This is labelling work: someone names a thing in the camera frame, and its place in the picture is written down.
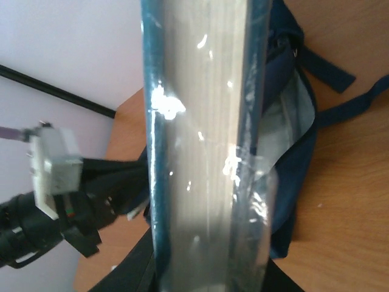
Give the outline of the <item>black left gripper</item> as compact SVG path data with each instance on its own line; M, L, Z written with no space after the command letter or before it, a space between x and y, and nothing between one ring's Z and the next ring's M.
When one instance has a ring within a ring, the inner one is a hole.
M100 230L145 200L148 163L84 158L80 188L87 184L87 192L54 196L54 245L66 241L85 258L99 252Z

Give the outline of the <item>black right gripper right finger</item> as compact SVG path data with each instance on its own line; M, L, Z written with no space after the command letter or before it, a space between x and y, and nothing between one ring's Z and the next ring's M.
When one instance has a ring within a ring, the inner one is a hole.
M304 289L269 259L264 276L264 292L304 292Z

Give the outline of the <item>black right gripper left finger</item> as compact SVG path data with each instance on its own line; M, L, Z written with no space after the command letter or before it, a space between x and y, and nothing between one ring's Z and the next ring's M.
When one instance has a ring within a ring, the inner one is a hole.
M90 290L94 292L157 291L151 231L146 231L123 261Z

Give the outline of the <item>dark teal Bronte book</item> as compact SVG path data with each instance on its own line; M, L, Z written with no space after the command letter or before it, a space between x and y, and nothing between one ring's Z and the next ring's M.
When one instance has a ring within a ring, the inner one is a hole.
M277 174L257 155L270 1L142 1L160 291L260 291Z

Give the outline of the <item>navy blue student backpack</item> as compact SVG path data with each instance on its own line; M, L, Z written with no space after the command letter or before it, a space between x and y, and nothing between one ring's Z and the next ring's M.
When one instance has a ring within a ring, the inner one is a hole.
M366 111L373 99L388 88L388 77L379 79L368 92L318 112L305 69L339 93L354 83L355 76L305 46L303 30L284 1L270 3L256 153L266 158L277 174L269 257L283 258L291 242L295 207L312 158L317 126L343 122Z

